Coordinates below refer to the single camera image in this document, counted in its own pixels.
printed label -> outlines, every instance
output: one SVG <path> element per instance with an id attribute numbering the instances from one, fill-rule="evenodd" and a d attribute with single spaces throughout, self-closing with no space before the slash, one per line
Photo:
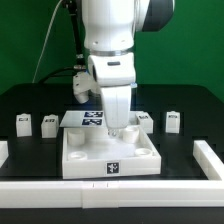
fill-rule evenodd
<path id="1" fill-rule="evenodd" d="M 45 122 L 55 122 L 55 119 L 46 119 Z"/>
<path id="2" fill-rule="evenodd" d="M 85 117 L 103 117 L 103 112 L 96 112 L 96 111 L 85 112 Z"/>
<path id="3" fill-rule="evenodd" d="M 102 125 L 102 120 L 101 119 L 83 119 L 82 125 L 99 126 L 99 125 Z"/>
<path id="4" fill-rule="evenodd" d="M 28 118 L 19 118 L 19 121 L 28 121 Z"/>
<path id="5" fill-rule="evenodd" d="M 112 174 L 118 174 L 120 171 L 120 164 L 119 162 L 110 162 L 107 163 L 107 174 L 112 175 Z"/>

white border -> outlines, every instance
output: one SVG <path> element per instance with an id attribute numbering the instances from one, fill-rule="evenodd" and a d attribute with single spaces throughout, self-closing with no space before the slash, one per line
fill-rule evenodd
<path id="1" fill-rule="evenodd" d="M 194 156 L 214 180 L 0 182 L 0 208 L 224 206 L 223 163 L 205 141 Z"/>

black symbol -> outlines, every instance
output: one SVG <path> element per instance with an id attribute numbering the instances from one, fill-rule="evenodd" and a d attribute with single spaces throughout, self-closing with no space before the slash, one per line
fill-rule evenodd
<path id="1" fill-rule="evenodd" d="M 118 174 L 119 173 L 119 163 L 107 163 L 107 174 Z"/>
<path id="2" fill-rule="evenodd" d="M 139 116 L 140 119 L 148 119 L 148 116 Z"/>
<path id="3" fill-rule="evenodd" d="M 82 125 L 99 126 L 99 125 L 102 125 L 102 120 L 101 119 L 83 119 Z"/>
<path id="4" fill-rule="evenodd" d="M 103 117 L 103 112 L 85 112 L 85 117 Z"/>
<path id="5" fill-rule="evenodd" d="M 19 121 L 28 121 L 28 118 L 19 118 Z"/>
<path id="6" fill-rule="evenodd" d="M 46 119 L 45 122 L 55 122 L 55 119 Z"/>
<path id="7" fill-rule="evenodd" d="M 169 115 L 169 118 L 177 118 L 176 115 Z"/>

white box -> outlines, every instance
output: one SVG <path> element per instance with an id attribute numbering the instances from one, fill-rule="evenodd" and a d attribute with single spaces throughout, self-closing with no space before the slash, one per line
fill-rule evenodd
<path id="1" fill-rule="evenodd" d="M 65 128 L 63 178 L 160 174 L 161 156 L 143 129 L 138 128 L 139 140 L 134 143 L 125 142 L 122 131 L 119 137 L 110 138 L 104 127 Z M 68 133 L 75 133 L 73 130 L 85 133 L 84 144 L 68 144 Z"/>
<path id="2" fill-rule="evenodd" d="M 21 114 L 16 116 L 17 137 L 32 136 L 31 115 Z"/>
<path id="3" fill-rule="evenodd" d="M 166 133 L 180 132 L 180 113 L 171 111 L 166 113 Z"/>
<path id="4" fill-rule="evenodd" d="M 137 122 L 147 134 L 153 133 L 153 120 L 146 112 L 136 112 Z"/>
<path id="5" fill-rule="evenodd" d="M 45 116 L 41 124 L 42 138 L 56 138 L 59 128 L 58 116 Z"/>
<path id="6" fill-rule="evenodd" d="M 0 141 L 0 168 L 8 158 L 8 144 L 7 141 Z"/>

black icon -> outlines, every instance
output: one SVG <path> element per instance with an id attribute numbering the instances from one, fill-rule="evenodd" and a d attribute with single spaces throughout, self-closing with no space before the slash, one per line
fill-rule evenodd
<path id="1" fill-rule="evenodd" d="M 176 115 L 169 115 L 169 118 L 177 118 Z"/>
<path id="2" fill-rule="evenodd" d="M 55 119 L 46 119 L 45 122 L 55 122 Z"/>
<path id="3" fill-rule="evenodd" d="M 107 163 L 107 174 L 118 174 L 119 173 L 119 163 Z"/>
<path id="4" fill-rule="evenodd" d="M 149 117 L 148 116 L 139 116 L 139 118 L 143 120 L 143 119 L 148 119 Z"/>
<path id="5" fill-rule="evenodd" d="M 28 118 L 19 118 L 19 121 L 28 121 Z"/>

